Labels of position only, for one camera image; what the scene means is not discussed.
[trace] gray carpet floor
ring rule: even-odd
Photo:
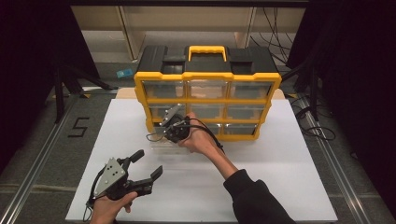
[[[156,44],[157,41],[158,36],[148,36],[146,43]],[[161,43],[173,46],[175,40],[171,39],[169,42],[164,41]],[[227,43],[233,47],[232,40]],[[127,68],[132,68],[135,71],[137,63],[97,63],[96,66],[101,79],[105,83],[118,87],[132,87],[134,82],[131,77],[117,78],[115,74],[117,71]],[[284,74],[289,69],[278,63],[278,70]],[[301,109],[301,101],[303,99],[299,99],[295,95],[296,92],[292,87],[295,79],[296,77],[292,77],[282,83],[280,89],[288,97],[293,105],[293,110],[297,113]],[[94,87],[93,84],[86,80],[80,80],[80,83],[84,87]],[[65,102],[68,103],[67,90],[64,90],[64,92]],[[308,92],[300,92],[299,96],[306,96],[307,94]],[[37,118],[29,138],[26,139],[23,147],[16,152],[7,168],[0,175],[0,212],[6,210],[18,186],[28,174],[36,156],[50,134],[56,117],[53,95],[53,92],[49,95],[46,107],[43,108],[39,118]],[[115,96],[115,92],[91,91],[89,96],[78,98],[16,223],[68,223],[64,220],[68,207],[73,200],[79,180],[91,155],[108,105]],[[361,167],[359,160],[350,155],[352,151],[348,141],[343,135],[337,120],[332,117],[332,112],[326,107],[326,101],[321,97],[320,92],[318,103],[320,104],[318,107],[319,123],[322,127],[329,128],[335,133],[335,139],[329,141],[329,143],[352,187],[361,199],[363,208],[372,223],[396,223]],[[71,135],[81,134],[81,130],[73,129],[73,125],[78,118],[84,118],[78,124],[87,127],[87,130],[81,137],[71,137]],[[308,127],[306,118],[299,121],[303,128]],[[336,223],[357,223],[323,155],[318,139],[315,136],[308,135],[304,135],[304,139],[318,169],[323,186],[338,216],[339,220]]]

